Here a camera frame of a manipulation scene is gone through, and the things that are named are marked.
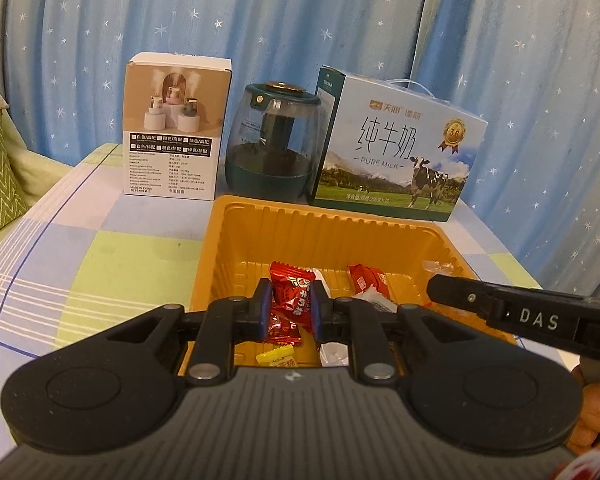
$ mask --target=white pedestal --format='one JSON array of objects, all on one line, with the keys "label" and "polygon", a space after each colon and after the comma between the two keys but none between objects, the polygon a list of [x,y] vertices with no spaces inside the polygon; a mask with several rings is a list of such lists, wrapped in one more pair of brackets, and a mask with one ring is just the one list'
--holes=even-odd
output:
[{"label": "white pedestal", "polygon": [[200,127],[200,116],[189,117],[183,114],[178,116],[178,129],[181,132],[195,133]]},{"label": "white pedestal", "polygon": [[166,125],[167,117],[165,114],[144,114],[144,129],[157,132],[163,130]]},{"label": "white pedestal", "polygon": [[170,105],[168,103],[162,106],[167,115],[167,128],[178,127],[178,116],[184,110],[184,105]]}]

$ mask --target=table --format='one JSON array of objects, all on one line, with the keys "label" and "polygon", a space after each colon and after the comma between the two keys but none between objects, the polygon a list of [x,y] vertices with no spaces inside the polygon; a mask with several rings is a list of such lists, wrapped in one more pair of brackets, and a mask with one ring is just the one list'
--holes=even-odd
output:
[{"label": "table", "polygon": [[[189,304],[212,202],[128,196],[122,147],[73,168],[0,244],[0,390],[36,356],[165,303]],[[538,287],[464,203],[437,222],[480,279]],[[575,356],[521,345],[573,367]],[[13,441],[0,414],[0,457]]]}]

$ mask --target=yellow candy wrapper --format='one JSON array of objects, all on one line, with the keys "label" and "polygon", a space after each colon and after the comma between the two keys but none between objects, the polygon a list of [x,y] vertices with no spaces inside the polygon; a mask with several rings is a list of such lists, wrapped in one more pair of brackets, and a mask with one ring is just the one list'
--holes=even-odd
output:
[{"label": "yellow candy wrapper", "polygon": [[275,366],[279,368],[294,368],[298,366],[294,358],[294,346],[286,345],[274,348],[268,352],[256,355],[260,366]]}]

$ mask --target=grass field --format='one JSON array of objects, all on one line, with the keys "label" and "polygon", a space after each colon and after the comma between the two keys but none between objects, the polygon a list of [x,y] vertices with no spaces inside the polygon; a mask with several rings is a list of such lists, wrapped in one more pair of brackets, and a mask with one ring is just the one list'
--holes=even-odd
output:
[{"label": "grass field", "polygon": [[[359,199],[361,198],[362,200],[350,200],[347,199],[347,195],[354,195],[357,196]],[[323,184],[318,185],[316,198],[321,198],[323,200],[339,200],[341,202],[354,202],[368,205],[384,205],[392,207],[407,207],[411,203],[410,194],[383,193],[378,191],[369,191],[368,193],[365,193],[355,189],[324,186]],[[427,205],[429,205],[429,198],[421,196],[419,197],[419,199],[416,200],[416,203],[413,205],[413,207],[417,209],[424,209],[427,207]],[[449,204],[448,202],[442,202],[442,200],[440,200],[437,204],[431,204],[431,206],[429,207],[429,211],[440,211],[450,213],[453,208],[453,204]]]}]

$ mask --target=yellow tray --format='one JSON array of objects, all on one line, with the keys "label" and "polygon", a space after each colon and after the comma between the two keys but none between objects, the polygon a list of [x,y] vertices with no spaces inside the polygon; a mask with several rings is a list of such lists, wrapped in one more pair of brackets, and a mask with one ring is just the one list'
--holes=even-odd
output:
[{"label": "yellow tray", "polygon": [[[276,260],[320,269],[332,298],[355,294],[350,264],[384,271],[391,298],[398,304],[430,303],[426,287],[432,273],[423,261],[450,264],[453,275],[475,279],[442,230],[428,222],[222,196],[211,211],[190,310],[206,310],[209,303],[227,296],[252,296]],[[514,343],[512,336],[488,328],[475,314],[436,304],[429,307]],[[298,365],[319,366],[314,338],[304,330],[301,335]],[[235,364],[256,366],[256,355],[272,348],[272,344],[239,344]]]}]

